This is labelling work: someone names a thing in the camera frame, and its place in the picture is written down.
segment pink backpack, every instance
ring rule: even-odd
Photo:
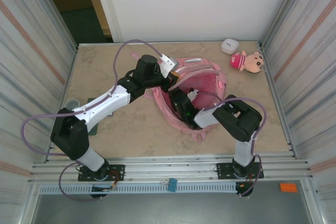
[[[131,56],[135,59],[140,57],[132,52]],[[176,72],[180,75],[178,83],[170,88],[173,90],[179,87],[188,93],[190,88],[199,90],[199,94],[192,101],[192,104],[199,109],[212,106],[219,102],[219,98],[224,98],[226,79],[220,67],[205,58],[180,58],[176,59],[180,65]],[[177,130],[191,134],[192,139],[201,143],[205,140],[205,132],[215,125],[208,126],[201,130],[192,130],[182,122],[174,113],[170,104],[169,95],[161,88],[152,88],[153,94],[145,93],[145,97],[156,102],[167,122]]]

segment blue clip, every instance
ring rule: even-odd
[[[168,191],[172,191],[173,193],[176,192],[176,187],[177,187],[177,179],[175,178],[170,178],[168,182]]]

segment striped wall panel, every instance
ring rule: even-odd
[[[263,42],[293,145],[336,223],[336,0],[291,0]]]
[[[13,223],[33,162],[20,125],[28,116],[58,111],[76,45],[48,0],[0,0],[0,223]],[[35,120],[26,136],[46,151],[52,119]]]

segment small white box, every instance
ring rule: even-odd
[[[234,39],[226,39],[222,43],[222,51],[226,54],[233,55],[239,47],[239,42]]]

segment plush doll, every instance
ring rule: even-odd
[[[244,69],[251,73],[258,73],[263,69],[264,60],[259,52],[246,56],[246,52],[242,51],[241,54],[237,53],[231,56],[231,66],[240,71]]]

